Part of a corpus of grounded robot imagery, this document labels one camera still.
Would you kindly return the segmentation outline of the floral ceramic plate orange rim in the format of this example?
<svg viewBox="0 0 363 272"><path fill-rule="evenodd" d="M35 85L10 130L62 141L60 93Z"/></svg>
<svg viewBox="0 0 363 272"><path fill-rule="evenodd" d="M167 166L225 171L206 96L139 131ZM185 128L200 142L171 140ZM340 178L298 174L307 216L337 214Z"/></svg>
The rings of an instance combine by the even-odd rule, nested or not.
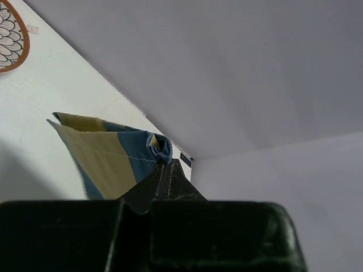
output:
<svg viewBox="0 0 363 272"><path fill-rule="evenodd" d="M9 1L1 1L1 74L17 69L27 59L30 39L26 25Z"/></svg>

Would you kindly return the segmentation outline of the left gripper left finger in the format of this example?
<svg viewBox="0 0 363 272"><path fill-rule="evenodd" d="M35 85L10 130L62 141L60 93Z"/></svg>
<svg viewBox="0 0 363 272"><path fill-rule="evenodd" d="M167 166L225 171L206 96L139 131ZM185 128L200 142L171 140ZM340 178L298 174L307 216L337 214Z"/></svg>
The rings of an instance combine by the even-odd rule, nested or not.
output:
<svg viewBox="0 0 363 272"><path fill-rule="evenodd" d="M2 271L157 271L148 177L116 200L1 204Z"/></svg>

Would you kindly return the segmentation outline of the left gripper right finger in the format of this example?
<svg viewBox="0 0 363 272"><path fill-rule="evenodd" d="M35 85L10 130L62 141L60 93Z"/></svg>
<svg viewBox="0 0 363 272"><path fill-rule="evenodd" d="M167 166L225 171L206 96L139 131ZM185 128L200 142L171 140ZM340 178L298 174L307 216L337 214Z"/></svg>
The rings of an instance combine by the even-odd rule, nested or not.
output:
<svg viewBox="0 0 363 272"><path fill-rule="evenodd" d="M178 172L161 172L150 207L151 271L306 271L297 231L273 202L208 201Z"/></svg>

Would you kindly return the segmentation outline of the blue beige white cloth napkin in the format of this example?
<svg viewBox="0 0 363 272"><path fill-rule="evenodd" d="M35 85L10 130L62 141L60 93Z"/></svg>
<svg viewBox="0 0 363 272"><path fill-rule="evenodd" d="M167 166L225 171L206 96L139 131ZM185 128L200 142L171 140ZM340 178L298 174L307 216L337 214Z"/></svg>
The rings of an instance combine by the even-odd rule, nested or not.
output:
<svg viewBox="0 0 363 272"><path fill-rule="evenodd" d="M164 135L96 117L55 112L49 121L77 166L88 199L117 199L159 162L172 163Z"/></svg>

